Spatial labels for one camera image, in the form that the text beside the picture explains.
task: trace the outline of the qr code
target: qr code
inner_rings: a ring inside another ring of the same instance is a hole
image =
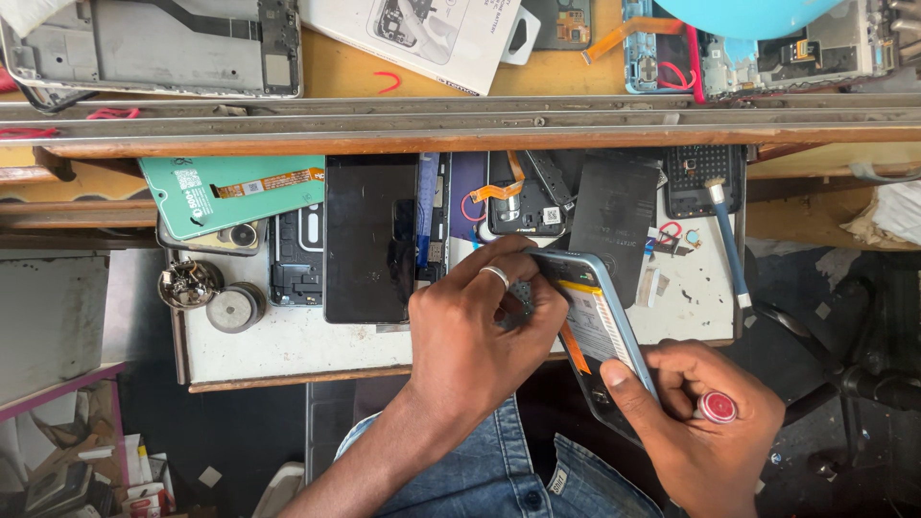
[[[198,177],[198,171],[194,169],[180,169],[174,172],[176,180],[179,180],[179,188],[182,190],[198,187],[202,184],[202,179]]]
[[[563,220],[560,219],[560,207],[548,206],[543,210],[544,225],[556,225],[562,222]]]
[[[243,184],[243,193],[244,194],[256,194],[261,193],[265,189],[262,188],[262,182],[248,182]]]

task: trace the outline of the man's right hand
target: man's right hand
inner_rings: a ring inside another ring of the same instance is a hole
[[[697,340],[663,340],[646,349],[646,364],[659,370],[662,407],[616,359],[601,365],[601,377],[646,446],[662,487],[692,516],[755,516],[755,485],[783,423],[783,402]],[[693,418],[692,401],[709,390],[736,402],[734,421],[718,425]]]

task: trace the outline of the metal rail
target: metal rail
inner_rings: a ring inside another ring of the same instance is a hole
[[[133,120],[93,120],[99,108],[140,108]],[[690,96],[438,99],[105,100],[54,115],[0,103],[2,128],[55,128],[4,145],[367,138],[506,137],[669,132],[921,130],[921,94],[798,94],[700,106]]]

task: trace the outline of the blue handled brush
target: blue handled brush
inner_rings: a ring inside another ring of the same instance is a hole
[[[707,180],[704,187],[710,191],[710,197],[713,198],[713,209],[717,213],[719,233],[723,235],[723,246],[729,257],[729,270],[732,272],[732,287],[736,290],[736,300],[739,302],[739,307],[745,309],[752,306],[752,296],[749,295],[748,287],[745,286],[745,275],[739,261],[739,249],[736,248],[736,238],[732,235],[732,226],[729,224],[726,194],[723,193],[723,182],[725,181],[723,178],[714,178]]]

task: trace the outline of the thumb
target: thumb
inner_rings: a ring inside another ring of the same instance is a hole
[[[609,359],[602,363],[601,378],[614,403],[630,421],[643,443],[647,443],[647,439],[654,441],[669,429],[671,419],[633,371],[620,360]]]

